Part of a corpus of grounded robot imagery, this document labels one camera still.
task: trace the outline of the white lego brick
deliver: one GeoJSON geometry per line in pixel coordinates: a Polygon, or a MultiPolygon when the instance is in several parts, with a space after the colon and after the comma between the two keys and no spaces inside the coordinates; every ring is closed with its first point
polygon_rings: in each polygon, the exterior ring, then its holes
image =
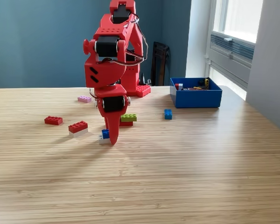
{"type": "Polygon", "coordinates": [[[178,90],[182,90],[182,83],[178,84],[178,90]]]}
{"type": "Polygon", "coordinates": [[[73,137],[73,138],[76,138],[76,137],[79,137],[83,134],[86,134],[88,133],[88,128],[82,130],[82,131],[79,131],[79,132],[76,132],[76,133],[72,133],[72,132],[69,132],[70,133],[70,137],[73,137]]]}
{"type": "Polygon", "coordinates": [[[99,143],[100,145],[103,145],[103,144],[111,144],[111,141],[110,141],[110,139],[103,139],[103,136],[100,134],[100,135],[98,136],[98,143],[99,143]]]}

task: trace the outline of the white wall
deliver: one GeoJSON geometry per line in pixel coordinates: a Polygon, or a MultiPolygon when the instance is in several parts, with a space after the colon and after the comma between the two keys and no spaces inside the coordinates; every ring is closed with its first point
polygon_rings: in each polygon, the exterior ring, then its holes
{"type": "Polygon", "coordinates": [[[246,101],[280,127],[280,0],[264,0],[246,101]]]}
{"type": "Polygon", "coordinates": [[[186,77],[204,77],[211,0],[192,0],[186,77]]]}

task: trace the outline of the lego brick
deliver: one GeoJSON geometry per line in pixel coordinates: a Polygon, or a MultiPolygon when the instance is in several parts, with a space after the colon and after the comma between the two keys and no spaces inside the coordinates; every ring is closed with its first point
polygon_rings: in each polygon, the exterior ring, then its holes
{"type": "Polygon", "coordinates": [[[119,121],[119,126],[133,126],[133,122],[132,121],[130,121],[130,122],[119,121]]]}
{"type": "Polygon", "coordinates": [[[90,103],[91,102],[91,97],[80,96],[80,97],[78,97],[78,101],[83,102],[83,103],[90,103]]]}
{"type": "Polygon", "coordinates": [[[171,109],[165,109],[164,110],[164,114],[165,114],[165,119],[166,120],[172,120],[172,111],[171,111],[171,109]]]}
{"type": "Polygon", "coordinates": [[[102,130],[102,136],[103,136],[103,139],[109,139],[110,138],[109,130],[108,129],[102,130]]]}
{"type": "Polygon", "coordinates": [[[137,115],[135,113],[126,113],[126,114],[121,116],[120,120],[122,122],[137,121],[137,115]]]}
{"type": "Polygon", "coordinates": [[[174,84],[177,90],[182,90],[182,83],[175,83],[174,84]]]}
{"type": "Polygon", "coordinates": [[[73,138],[77,138],[83,134],[86,134],[88,133],[88,128],[82,130],[82,131],[79,131],[79,132],[76,132],[76,133],[72,133],[72,132],[69,132],[70,133],[70,137],[73,137],[73,138]]]}
{"type": "Polygon", "coordinates": [[[103,145],[103,144],[111,144],[111,141],[110,141],[110,139],[103,139],[103,136],[100,134],[100,135],[98,136],[98,143],[99,143],[100,145],[103,145]]]}
{"type": "Polygon", "coordinates": [[[48,124],[48,125],[60,125],[62,122],[63,122],[62,118],[59,118],[59,117],[48,116],[45,119],[45,124],[48,124]]]}
{"type": "Polygon", "coordinates": [[[82,131],[86,128],[88,128],[88,124],[84,121],[80,121],[76,124],[70,125],[69,126],[69,131],[72,132],[72,133],[77,133],[77,132],[82,131]]]}
{"type": "Polygon", "coordinates": [[[151,92],[149,85],[138,85],[136,90],[137,97],[144,97],[151,92]]]}

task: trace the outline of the black chair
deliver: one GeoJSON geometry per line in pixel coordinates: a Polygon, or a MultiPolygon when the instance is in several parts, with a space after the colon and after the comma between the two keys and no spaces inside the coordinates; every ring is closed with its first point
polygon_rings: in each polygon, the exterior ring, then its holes
{"type": "Polygon", "coordinates": [[[170,58],[169,47],[166,44],[154,42],[153,60],[151,65],[151,85],[156,86],[156,67],[157,60],[161,61],[160,72],[158,76],[158,86],[164,85],[166,62],[170,58]]]}

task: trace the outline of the window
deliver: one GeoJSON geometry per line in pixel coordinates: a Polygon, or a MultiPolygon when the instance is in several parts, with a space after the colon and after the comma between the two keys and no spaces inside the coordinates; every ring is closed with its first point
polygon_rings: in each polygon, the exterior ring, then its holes
{"type": "Polygon", "coordinates": [[[263,0],[217,0],[213,31],[256,43],[263,0]]]}
{"type": "Polygon", "coordinates": [[[205,58],[243,90],[248,87],[263,0],[212,0],[205,58]]]}
{"type": "Polygon", "coordinates": [[[243,100],[246,100],[247,91],[243,90],[241,87],[236,85],[233,81],[226,78],[222,75],[219,71],[210,68],[210,78],[217,84],[217,85],[225,85],[229,87],[232,91],[238,94],[243,100]]]}

